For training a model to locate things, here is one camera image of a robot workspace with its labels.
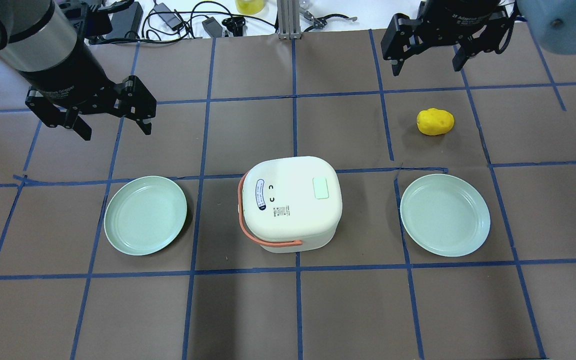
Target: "light green plate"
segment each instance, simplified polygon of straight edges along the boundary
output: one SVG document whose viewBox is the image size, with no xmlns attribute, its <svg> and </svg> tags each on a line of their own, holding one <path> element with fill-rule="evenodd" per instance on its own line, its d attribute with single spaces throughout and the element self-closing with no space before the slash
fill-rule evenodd
<svg viewBox="0 0 576 360">
<path fill-rule="evenodd" d="M 464 256 L 484 244 L 490 231 L 482 195 L 461 178 L 433 173 L 414 180 L 401 197 L 401 221 L 421 248 Z"/>
<path fill-rule="evenodd" d="M 146 176 L 128 182 L 110 199 L 103 230 L 115 249 L 128 255 L 162 250 L 183 228 L 186 196 L 172 180 Z"/>
</svg>

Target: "yellow lemon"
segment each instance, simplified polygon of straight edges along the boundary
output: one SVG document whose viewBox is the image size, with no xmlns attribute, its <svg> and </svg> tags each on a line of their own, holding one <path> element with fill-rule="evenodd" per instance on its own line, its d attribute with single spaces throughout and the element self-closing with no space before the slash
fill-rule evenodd
<svg viewBox="0 0 576 360">
<path fill-rule="evenodd" d="M 416 127 L 425 135 L 441 135 L 450 132 L 455 126 L 455 117 L 446 110 L 431 107 L 419 111 L 416 116 Z"/>
</svg>

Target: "yellow cup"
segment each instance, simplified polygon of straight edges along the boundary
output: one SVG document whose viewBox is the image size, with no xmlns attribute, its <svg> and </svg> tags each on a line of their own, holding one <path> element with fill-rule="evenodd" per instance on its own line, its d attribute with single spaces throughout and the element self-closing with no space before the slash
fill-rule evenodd
<svg viewBox="0 0 576 360">
<path fill-rule="evenodd" d="M 235 0 L 237 11 L 244 15 L 253 15 L 264 8 L 264 0 Z"/>
</svg>

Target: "white box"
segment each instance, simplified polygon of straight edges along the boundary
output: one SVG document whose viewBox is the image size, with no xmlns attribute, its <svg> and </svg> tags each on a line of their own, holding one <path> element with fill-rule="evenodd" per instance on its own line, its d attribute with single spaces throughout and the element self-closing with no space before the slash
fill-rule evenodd
<svg viewBox="0 0 576 360">
<path fill-rule="evenodd" d="M 241 229 L 271 253 L 321 248 L 342 211 L 335 169 L 313 156 L 257 164 L 239 182 L 238 203 Z"/>
</svg>

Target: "orange handle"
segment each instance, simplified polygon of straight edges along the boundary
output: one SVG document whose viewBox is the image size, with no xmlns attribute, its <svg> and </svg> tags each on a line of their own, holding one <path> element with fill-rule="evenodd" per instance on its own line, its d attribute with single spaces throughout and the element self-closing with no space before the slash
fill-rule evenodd
<svg viewBox="0 0 576 360">
<path fill-rule="evenodd" d="M 247 230 L 246 225 L 244 225 L 244 205 L 242 201 L 242 189 L 244 187 L 244 179 L 246 179 L 246 175 L 248 175 L 248 173 L 245 173 L 241 177 L 241 180 L 239 180 L 239 186 L 237 189 L 239 226 L 241 227 L 241 230 L 244 232 L 244 234 L 255 243 L 262 246 L 267 246 L 269 248 L 286 248 L 288 246 L 300 246 L 302 244 L 302 240 L 292 240 L 285 243 L 272 243 L 270 241 L 265 241 L 258 237 L 255 237 Z"/>
</svg>

